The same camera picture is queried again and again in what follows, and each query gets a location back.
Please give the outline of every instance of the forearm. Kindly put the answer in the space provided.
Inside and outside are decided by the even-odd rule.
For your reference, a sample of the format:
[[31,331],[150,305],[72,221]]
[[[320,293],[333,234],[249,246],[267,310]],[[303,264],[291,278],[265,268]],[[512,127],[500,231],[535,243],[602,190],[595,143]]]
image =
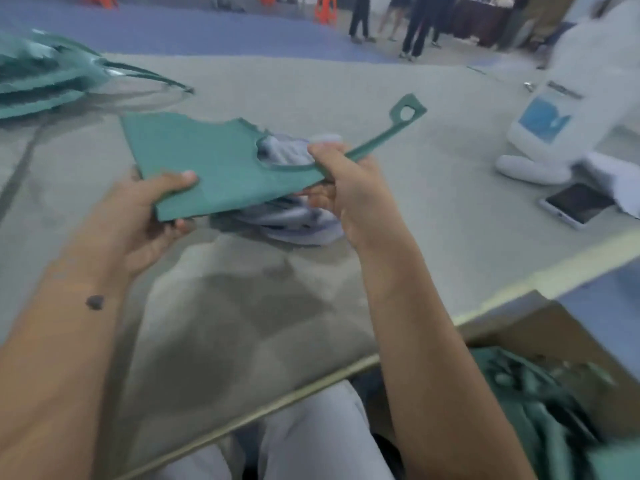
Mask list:
[[[89,478],[104,379],[126,283],[49,266],[0,349],[0,471]],[[101,310],[86,299],[104,293]]]
[[360,252],[385,386],[412,478],[532,480],[411,236]]

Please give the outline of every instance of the person's right hand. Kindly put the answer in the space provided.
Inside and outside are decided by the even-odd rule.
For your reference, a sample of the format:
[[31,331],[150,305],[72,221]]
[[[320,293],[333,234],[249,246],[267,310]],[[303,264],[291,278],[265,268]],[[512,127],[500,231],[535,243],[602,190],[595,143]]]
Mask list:
[[311,207],[334,213],[358,252],[404,240],[408,230],[375,159],[368,155],[356,163],[346,150],[341,143],[310,144],[309,153],[330,175],[300,195]]

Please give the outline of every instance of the hand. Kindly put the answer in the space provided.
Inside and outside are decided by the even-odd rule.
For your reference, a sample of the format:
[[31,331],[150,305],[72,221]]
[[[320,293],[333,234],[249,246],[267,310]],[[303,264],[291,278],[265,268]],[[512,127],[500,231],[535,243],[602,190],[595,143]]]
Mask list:
[[358,252],[410,236],[373,156],[356,163],[344,156],[346,149],[341,143],[309,145],[309,153],[330,177],[300,195],[308,196],[310,206],[334,213]]
[[107,192],[80,225],[63,252],[65,267],[71,265],[76,276],[94,285],[132,281],[193,229],[193,222],[184,219],[173,224],[153,220],[153,204],[197,181],[192,171],[140,180],[133,170]]

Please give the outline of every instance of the smartphone screen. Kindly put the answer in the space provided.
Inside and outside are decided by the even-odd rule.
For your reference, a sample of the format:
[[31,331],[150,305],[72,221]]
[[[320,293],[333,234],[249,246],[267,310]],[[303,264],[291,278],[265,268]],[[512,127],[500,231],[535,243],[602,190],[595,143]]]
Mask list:
[[580,224],[587,224],[615,203],[608,195],[585,184],[573,184],[545,200]]

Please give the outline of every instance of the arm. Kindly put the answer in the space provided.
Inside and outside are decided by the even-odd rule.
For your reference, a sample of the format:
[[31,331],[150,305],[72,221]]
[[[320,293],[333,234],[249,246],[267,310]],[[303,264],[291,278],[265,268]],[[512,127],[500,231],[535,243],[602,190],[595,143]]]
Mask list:
[[311,153],[335,179],[306,193],[354,245],[399,449],[409,478],[534,480],[518,438],[451,322],[370,157]]
[[[152,224],[151,205],[195,181],[192,174],[126,179],[45,270],[0,349],[3,478],[90,477],[102,388],[129,285],[189,231],[184,221]],[[89,306],[89,297],[102,299]]]

